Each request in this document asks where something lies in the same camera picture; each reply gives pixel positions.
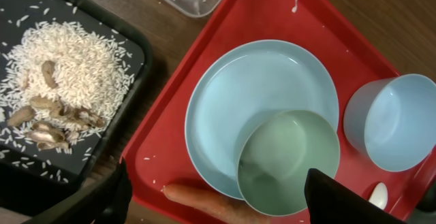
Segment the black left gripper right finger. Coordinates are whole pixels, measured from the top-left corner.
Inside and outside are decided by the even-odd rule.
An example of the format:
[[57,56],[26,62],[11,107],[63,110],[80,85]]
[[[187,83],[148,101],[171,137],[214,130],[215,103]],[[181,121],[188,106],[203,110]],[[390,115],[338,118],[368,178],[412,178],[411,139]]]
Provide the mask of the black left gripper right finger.
[[315,168],[307,174],[305,199],[311,224],[405,224]]

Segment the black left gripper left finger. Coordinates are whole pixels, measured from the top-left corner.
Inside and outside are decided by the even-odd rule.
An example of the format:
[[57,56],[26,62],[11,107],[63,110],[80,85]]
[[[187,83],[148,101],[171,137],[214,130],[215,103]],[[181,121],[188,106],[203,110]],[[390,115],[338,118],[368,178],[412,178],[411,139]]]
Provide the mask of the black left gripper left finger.
[[132,185],[124,159],[115,171],[23,224],[124,223]]

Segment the green bowl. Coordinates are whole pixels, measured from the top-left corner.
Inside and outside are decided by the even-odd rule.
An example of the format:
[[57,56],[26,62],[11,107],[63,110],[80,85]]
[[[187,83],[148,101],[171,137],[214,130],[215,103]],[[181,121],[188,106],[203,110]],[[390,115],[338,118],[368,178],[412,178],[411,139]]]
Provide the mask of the green bowl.
[[337,130],[308,110],[279,112],[248,137],[238,157],[236,181],[254,210],[284,217],[307,208],[310,169],[334,178],[340,162]]

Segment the light blue bowl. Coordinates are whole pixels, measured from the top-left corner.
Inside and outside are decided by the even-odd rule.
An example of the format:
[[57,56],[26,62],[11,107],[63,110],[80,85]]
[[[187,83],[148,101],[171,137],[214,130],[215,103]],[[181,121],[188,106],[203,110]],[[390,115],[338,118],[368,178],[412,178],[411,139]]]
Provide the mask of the light blue bowl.
[[409,170],[435,147],[435,83],[420,74],[369,82],[350,98],[343,129],[377,167]]

